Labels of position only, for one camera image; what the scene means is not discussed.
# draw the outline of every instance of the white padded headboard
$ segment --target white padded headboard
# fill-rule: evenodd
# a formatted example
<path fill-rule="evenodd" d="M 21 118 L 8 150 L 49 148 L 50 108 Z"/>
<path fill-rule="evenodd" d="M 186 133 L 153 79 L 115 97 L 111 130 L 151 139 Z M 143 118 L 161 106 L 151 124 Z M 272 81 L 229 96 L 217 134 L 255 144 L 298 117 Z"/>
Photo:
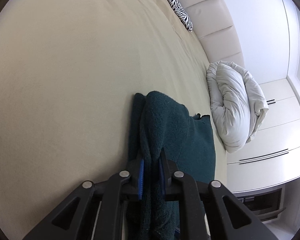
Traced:
<path fill-rule="evenodd" d="M 224 0 L 179 0 L 188 13 L 209 62 L 234 61 L 244 67 L 243 54 Z"/>

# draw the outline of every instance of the metal screw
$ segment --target metal screw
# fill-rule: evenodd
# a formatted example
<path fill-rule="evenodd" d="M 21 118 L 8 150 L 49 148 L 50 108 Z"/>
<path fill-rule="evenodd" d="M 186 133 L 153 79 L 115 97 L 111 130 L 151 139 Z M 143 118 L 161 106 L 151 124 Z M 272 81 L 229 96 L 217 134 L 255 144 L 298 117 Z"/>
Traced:
<path fill-rule="evenodd" d="M 91 188 L 92 187 L 92 182 L 87 180 L 84 183 L 82 183 L 82 187 Z"/>
<path fill-rule="evenodd" d="M 175 171 L 174 176 L 177 178 L 182 178 L 185 174 L 182 171 Z"/>
<path fill-rule="evenodd" d="M 129 177 L 129 171 L 120 171 L 119 175 L 123 178 Z"/>
<path fill-rule="evenodd" d="M 211 182 L 211 186 L 213 187 L 221 187 L 221 182 L 218 180 L 214 180 Z"/>

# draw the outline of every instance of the beige bed sheet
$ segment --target beige bed sheet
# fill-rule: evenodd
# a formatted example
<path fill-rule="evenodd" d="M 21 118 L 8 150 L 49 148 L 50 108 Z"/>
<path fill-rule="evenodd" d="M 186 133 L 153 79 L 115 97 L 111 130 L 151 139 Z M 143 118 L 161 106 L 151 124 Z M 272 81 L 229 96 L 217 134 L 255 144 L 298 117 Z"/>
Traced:
<path fill-rule="evenodd" d="M 124 167 L 134 93 L 210 114 L 208 60 L 166 0 L 10 0 L 0 14 L 0 227 L 19 240 Z M 216 178 L 226 154 L 214 129 Z"/>

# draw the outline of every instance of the drawer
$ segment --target drawer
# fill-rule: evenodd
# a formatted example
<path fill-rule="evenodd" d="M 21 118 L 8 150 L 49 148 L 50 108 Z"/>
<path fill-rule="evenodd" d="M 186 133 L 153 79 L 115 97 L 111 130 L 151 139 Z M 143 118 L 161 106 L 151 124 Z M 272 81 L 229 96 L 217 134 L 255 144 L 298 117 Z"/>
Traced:
<path fill-rule="evenodd" d="M 227 164 L 227 188 L 245 192 L 283 184 L 300 177 L 300 147 L 276 157 Z"/>
<path fill-rule="evenodd" d="M 270 100 L 279 101 L 282 99 L 291 98 L 295 96 L 286 78 L 261 84 L 260 87 L 267 101 Z"/>
<path fill-rule="evenodd" d="M 257 132 L 241 150 L 227 154 L 227 163 L 245 162 L 260 156 L 300 147 L 300 119 Z"/>
<path fill-rule="evenodd" d="M 296 97 L 283 99 L 269 105 L 260 130 L 300 119 L 300 105 Z"/>

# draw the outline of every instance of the green knit fabric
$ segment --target green knit fabric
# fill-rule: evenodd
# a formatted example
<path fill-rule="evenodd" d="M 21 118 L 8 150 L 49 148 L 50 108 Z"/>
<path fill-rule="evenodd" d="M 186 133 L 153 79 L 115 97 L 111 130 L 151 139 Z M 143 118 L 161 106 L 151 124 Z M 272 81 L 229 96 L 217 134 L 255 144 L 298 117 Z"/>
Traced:
<path fill-rule="evenodd" d="M 173 240 L 178 203 L 165 202 L 159 182 L 159 157 L 168 159 L 195 180 L 214 179 L 215 149 L 210 116 L 189 116 L 184 105 L 160 92 L 135 94 L 129 134 L 129 160 L 140 150 L 144 161 L 142 200 L 127 208 L 128 240 Z"/>

